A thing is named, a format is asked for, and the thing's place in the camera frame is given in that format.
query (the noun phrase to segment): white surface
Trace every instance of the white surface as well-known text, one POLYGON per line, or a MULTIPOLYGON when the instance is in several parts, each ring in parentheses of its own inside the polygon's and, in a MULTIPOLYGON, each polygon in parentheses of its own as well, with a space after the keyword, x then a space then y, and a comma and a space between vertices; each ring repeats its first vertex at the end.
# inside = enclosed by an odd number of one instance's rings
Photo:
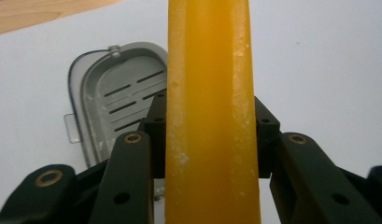
MULTIPOLYGON (((250 0, 250 8, 256 94, 281 130, 313 137, 358 175, 382 164, 382 0, 250 0)), ((41 166, 85 169, 64 126, 70 63, 113 44, 166 48, 166 38, 163 0, 127 0, 0 35, 0 208, 41 166)), ((261 193, 262 223, 279 223, 266 180, 261 193)))

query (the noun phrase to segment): yellow bar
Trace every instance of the yellow bar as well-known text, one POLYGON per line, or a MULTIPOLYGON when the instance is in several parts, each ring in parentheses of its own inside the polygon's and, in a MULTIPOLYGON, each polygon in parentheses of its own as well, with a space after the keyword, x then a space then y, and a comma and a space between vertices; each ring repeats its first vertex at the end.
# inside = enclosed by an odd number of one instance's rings
POLYGON ((169 0, 166 224, 261 222, 248 0, 169 0))

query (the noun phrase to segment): brass screw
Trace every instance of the brass screw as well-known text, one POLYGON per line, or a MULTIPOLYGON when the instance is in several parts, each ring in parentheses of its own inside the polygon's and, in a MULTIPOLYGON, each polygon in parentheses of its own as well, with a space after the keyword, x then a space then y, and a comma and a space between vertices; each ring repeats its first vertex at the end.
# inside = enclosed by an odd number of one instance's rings
POLYGON ((292 134, 289 136, 289 139, 291 140, 291 142, 296 144, 305 144, 307 142, 306 138, 299 134, 292 134))
POLYGON ((35 184, 37 187, 44 188, 57 183, 63 177, 63 172, 60 170, 48 170, 47 172, 40 175, 36 180, 35 184), (43 178, 47 175, 55 175, 53 178, 44 180, 43 178))
POLYGON ((131 133, 124 137, 124 141, 127 143, 137 143, 141 141, 141 139, 142 139, 142 136, 141 134, 138 134, 138 133, 131 133))

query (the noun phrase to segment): wooden floor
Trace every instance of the wooden floor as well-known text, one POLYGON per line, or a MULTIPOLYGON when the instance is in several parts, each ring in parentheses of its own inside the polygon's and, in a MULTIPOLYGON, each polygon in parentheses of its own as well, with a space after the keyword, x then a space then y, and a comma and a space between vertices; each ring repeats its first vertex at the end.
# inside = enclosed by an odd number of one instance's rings
POLYGON ((0 0, 0 34, 121 0, 0 0))

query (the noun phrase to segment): gray tray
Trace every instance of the gray tray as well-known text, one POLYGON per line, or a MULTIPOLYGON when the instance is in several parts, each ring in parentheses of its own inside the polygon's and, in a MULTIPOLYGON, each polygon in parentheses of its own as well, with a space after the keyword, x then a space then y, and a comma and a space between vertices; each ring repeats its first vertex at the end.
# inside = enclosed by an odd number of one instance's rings
POLYGON ((110 49, 78 60, 69 75, 88 166, 108 159, 116 138, 136 130, 153 96, 167 87, 164 49, 145 42, 110 49))

